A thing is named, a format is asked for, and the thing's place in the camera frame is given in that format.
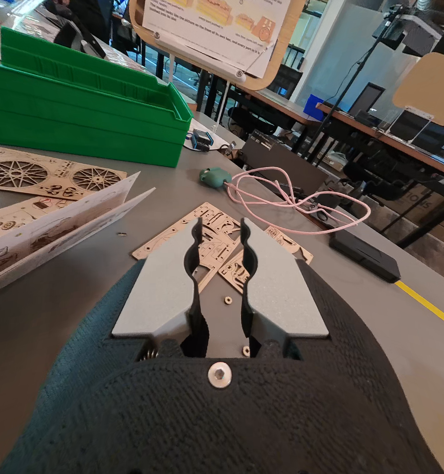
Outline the small wooden part sheet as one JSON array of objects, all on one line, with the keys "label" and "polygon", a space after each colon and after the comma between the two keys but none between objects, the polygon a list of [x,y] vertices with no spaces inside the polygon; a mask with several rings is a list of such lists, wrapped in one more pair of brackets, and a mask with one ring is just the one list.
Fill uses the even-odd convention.
[{"label": "small wooden part sheet", "polygon": [[[268,234],[273,240],[277,241],[279,245],[281,245],[296,259],[301,259],[308,265],[311,264],[314,256],[279,229],[270,226],[265,230],[265,233]],[[239,294],[243,293],[244,283],[249,278],[249,272],[243,266],[242,261],[243,249],[240,250],[240,252],[232,257],[227,263],[223,264],[218,271],[219,275]]]}]

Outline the instruction sheet on clipboard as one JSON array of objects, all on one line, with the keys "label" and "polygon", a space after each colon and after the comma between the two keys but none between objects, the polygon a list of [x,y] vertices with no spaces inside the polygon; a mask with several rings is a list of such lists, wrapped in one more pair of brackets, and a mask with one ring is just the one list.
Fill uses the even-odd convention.
[{"label": "instruction sheet on clipboard", "polygon": [[187,61],[197,67],[215,74],[220,78],[237,86],[242,86],[249,91],[261,90],[274,80],[284,54],[286,53],[291,36],[297,25],[298,19],[303,11],[305,1],[290,1],[288,11],[284,18],[278,38],[269,59],[266,71],[262,78],[256,78],[249,73],[236,69],[213,57],[202,54],[187,46],[182,46],[176,42],[177,38],[168,35],[163,39],[158,33],[146,29],[142,26],[145,1],[129,1],[129,12],[131,24],[140,37],[148,45],[165,51],[170,56]]}]

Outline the teal earbud case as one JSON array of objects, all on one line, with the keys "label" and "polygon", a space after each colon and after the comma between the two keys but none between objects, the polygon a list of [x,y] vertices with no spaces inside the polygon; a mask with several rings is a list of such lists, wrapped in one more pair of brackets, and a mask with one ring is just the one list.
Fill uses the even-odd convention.
[{"label": "teal earbud case", "polygon": [[199,179],[205,185],[218,189],[232,182],[232,176],[220,167],[206,168],[199,172]]}]

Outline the black angled stand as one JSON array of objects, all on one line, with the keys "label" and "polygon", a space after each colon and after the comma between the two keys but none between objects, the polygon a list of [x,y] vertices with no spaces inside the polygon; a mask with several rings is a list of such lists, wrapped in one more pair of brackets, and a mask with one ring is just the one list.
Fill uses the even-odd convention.
[{"label": "black angled stand", "polygon": [[87,27],[74,17],[64,24],[53,40],[54,44],[80,51],[85,54],[106,59],[107,55]]}]

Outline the grey device on tripod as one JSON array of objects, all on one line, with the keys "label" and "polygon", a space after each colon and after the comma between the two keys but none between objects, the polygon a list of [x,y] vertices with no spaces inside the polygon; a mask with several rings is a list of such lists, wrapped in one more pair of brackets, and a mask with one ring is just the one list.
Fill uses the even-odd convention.
[{"label": "grey device on tripod", "polygon": [[403,46],[403,53],[421,58],[430,53],[444,32],[419,14],[410,12],[408,3],[386,2],[382,7],[383,20],[373,32],[376,44],[391,50]]}]

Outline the black office chair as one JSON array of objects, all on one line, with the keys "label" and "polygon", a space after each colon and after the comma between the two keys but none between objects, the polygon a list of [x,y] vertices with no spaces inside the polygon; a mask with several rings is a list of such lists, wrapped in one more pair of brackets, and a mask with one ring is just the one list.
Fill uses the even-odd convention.
[{"label": "black office chair", "polygon": [[358,163],[347,163],[342,171],[355,187],[365,183],[362,193],[370,197],[394,201],[408,191],[408,186],[403,181],[372,174]]}]

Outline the black cardboard box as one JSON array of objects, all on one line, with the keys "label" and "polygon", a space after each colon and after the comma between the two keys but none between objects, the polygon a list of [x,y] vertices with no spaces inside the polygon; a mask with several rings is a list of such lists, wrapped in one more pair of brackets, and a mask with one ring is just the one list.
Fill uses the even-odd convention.
[{"label": "black cardboard box", "polygon": [[242,161],[251,169],[276,167],[284,170],[293,188],[305,195],[317,192],[329,175],[279,143],[265,137],[249,137],[242,149]]}]

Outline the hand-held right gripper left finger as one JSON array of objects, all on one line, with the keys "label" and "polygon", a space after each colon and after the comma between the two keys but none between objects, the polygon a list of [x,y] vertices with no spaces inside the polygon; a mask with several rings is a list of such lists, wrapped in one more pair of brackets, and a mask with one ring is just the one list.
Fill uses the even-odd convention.
[{"label": "hand-held right gripper left finger", "polygon": [[144,259],[112,329],[114,338],[147,338],[155,347],[174,339],[185,356],[206,356],[209,329],[193,276],[202,230],[202,218],[195,218]]}]

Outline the flat black box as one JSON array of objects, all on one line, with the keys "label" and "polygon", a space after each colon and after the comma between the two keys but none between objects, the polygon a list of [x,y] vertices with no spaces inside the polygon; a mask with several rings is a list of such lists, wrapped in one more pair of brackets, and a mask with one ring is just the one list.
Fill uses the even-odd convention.
[{"label": "flat black box", "polygon": [[387,283],[401,279],[394,258],[346,230],[331,234],[329,246]]}]

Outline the black tripod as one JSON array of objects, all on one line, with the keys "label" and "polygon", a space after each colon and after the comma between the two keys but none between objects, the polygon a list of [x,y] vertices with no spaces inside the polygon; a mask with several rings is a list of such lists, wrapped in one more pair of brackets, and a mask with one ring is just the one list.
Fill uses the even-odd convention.
[{"label": "black tripod", "polygon": [[301,157],[302,159],[305,159],[306,156],[308,155],[308,152],[310,150],[310,148],[315,144],[315,141],[316,139],[318,138],[318,136],[321,134],[321,132],[325,129],[325,127],[327,126],[327,122],[329,121],[330,117],[332,116],[333,112],[338,108],[340,102],[342,101],[342,99],[344,98],[344,96],[346,95],[346,93],[348,92],[349,88],[351,87],[351,85],[353,84],[353,82],[355,81],[355,79],[357,78],[357,76],[360,74],[361,70],[364,68],[364,66],[366,65],[369,57],[371,56],[371,54],[373,53],[374,49],[376,48],[376,46],[379,44],[380,40],[385,36],[388,28],[391,26],[391,24],[395,21],[396,17],[398,15],[398,11],[394,11],[392,12],[391,14],[389,14],[388,16],[385,17],[385,26],[382,28],[382,30],[380,31],[378,37],[376,38],[374,44],[372,45],[372,47],[366,52],[366,54],[362,57],[362,60],[361,62],[359,63],[358,65],[358,68],[356,69],[355,73],[352,75],[352,77],[350,78],[348,84],[346,85],[346,87],[344,88],[344,90],[342,91],[342,93],[339,95],[339,97],[337,98],[336,102],[333,104],[333,106],[331,107],[329,113],[325,116],[325,118],[323,119],[323,121],[321,122],[319,128],[316,130],[316,132],[314,133],[313,135],[313,138],[311,139],[308,147],[305,149],[305,151],[302,153]]}]

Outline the small blue black device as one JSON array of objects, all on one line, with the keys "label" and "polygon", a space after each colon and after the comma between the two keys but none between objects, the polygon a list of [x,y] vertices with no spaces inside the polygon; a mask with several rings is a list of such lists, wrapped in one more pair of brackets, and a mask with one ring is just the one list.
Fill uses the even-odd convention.
[{"label": "small blue black device", "polygon": [[193,129],[191,135],[191,144],[194,150],[207,152],[211,150],[213,138],[206,131]]}]

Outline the wooden sheet with wheel cutouts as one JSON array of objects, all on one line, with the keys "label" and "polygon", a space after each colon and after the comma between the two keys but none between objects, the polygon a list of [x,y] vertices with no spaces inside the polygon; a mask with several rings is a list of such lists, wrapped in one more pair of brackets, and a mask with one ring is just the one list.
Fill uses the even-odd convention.
[{"label": "wooden sheet with wheel cutouts", "polygon": [[0,147],[0,190],[79,200],[127,177],[126,172]]}]

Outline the folded instruction booklet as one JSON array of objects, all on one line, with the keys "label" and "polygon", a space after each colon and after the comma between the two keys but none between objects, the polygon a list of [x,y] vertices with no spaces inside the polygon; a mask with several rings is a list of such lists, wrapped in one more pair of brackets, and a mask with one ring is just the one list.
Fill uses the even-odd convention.
[{"label": "folded instruction booklet", "polygon": [[155,188],[125,201],[140,173],[0,237],[0,289],[118,221]]}]

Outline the blue storage bin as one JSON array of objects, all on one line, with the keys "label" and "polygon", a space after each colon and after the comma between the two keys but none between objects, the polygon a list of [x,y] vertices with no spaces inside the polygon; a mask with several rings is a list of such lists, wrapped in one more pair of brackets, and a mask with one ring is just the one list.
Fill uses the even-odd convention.
[{"label": "blue storage bin", "polygon": [[322,110],[317,108],[318,104],[323,104],[324,100],[313,94],[311,94],[304,106],[303,112],[308,115],[310,118],[313,118],[319,122],[322,122],[325,118],[325,115]]}]

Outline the wooden model part sheet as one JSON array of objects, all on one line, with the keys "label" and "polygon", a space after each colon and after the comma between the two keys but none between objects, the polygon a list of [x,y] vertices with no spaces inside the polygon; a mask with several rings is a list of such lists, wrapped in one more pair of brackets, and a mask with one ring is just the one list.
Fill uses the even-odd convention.
[{"label": "wooden model part sheet", "polygon": [[228,262],[240,243],[240,223],[214,205],[208,202],[201,204],[137,248],[131,254],[132,257],[136,260],[147,258],[151,252],[197,217],[202,219],[203,230],[202,242],[199,245],[199,265],[193,276],[201,293],[222,265]]}]

